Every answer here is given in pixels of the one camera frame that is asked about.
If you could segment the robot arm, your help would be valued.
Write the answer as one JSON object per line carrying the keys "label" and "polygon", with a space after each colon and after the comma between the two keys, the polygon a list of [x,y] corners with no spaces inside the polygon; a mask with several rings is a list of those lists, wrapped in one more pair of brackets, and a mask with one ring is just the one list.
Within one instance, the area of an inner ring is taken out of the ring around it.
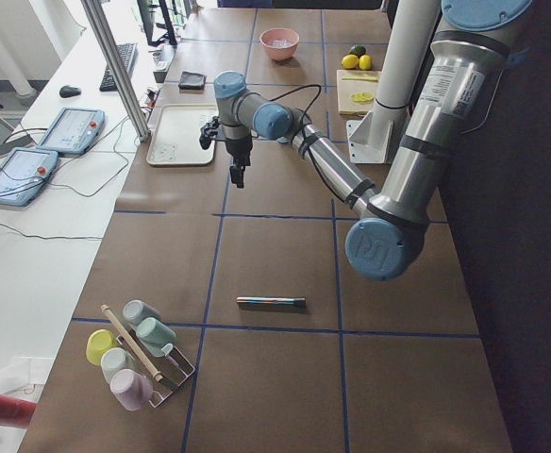
{"label": "robot arm", "polygon": [[255,136],[285,140],[359,217],[345,240],[352,267],[373,280],[418,258],[427,205],[486,77],[503,69],[532,10],[528,1],[402,1],[372,109],[348,123],[350,154],[300,109],[267,100],[226,71],[214,82],[217,115],[200,144],[225,144],[241,186]]}

